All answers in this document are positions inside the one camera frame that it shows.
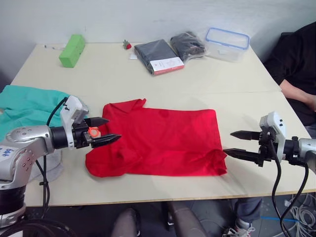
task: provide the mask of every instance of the sneaker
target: sneaker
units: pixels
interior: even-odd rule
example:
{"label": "sneaker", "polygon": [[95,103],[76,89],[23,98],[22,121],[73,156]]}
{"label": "sneaker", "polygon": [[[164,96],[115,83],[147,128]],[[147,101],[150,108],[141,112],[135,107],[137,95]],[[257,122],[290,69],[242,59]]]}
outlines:
{"label": "sneaker", "polygon": [[238,225],[235,225],[235,229],[229,228],[224,231],[222,237],[250,237],[250,233],[254,232],[256,228],[250,227],[248,229],[240,228]]}

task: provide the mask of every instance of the blue cable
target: blue cable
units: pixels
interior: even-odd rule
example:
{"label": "blue cable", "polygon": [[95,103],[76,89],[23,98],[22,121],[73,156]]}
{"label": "blue cable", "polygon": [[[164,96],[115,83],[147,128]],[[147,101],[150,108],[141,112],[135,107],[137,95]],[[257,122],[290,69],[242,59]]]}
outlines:
{"label": "blue cable", "polygon": [[[264,219],[264,220],[275,220],[275,221],[279,221],[280,220],[277,217],[269,217],[269,216],[262,216],[261,219]],[[300,222],[299,220],[295,220],[295,219],[284,219],[284,221]]]}

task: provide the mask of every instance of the person's hand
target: person's hand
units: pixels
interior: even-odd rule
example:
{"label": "person's hand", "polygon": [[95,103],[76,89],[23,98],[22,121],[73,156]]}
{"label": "person's hand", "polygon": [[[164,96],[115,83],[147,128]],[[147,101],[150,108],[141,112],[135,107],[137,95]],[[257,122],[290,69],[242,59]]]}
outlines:
{"label": "person's hand", "polygon": [[316,95],[309,95],[306,105],[314,112],[316,112]]}

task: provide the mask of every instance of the teal cloth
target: teal cloth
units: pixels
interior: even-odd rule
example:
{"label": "teal cloth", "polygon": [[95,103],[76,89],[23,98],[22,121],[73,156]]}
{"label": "teal cloth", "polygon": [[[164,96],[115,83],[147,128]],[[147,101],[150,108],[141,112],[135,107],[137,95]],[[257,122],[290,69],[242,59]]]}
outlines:
{"label": "teal cloth", "polygon": [[[7,85],[0,93],[0,141],[11,130],[21,126],[45,125],[58,103],[69,95],[57,90]],[[56,111],[50,126],[61,126],[60,111]]]}

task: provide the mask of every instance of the orange object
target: orange object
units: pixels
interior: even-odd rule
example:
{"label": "orange object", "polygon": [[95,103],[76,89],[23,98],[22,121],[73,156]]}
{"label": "orange object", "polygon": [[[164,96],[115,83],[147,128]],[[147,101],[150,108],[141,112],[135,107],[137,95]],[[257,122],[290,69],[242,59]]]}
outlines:
{"label": "orange object", "polygon": [[98,127],[90,127],[88,133],[91,137],[99,137],[101,135]]}

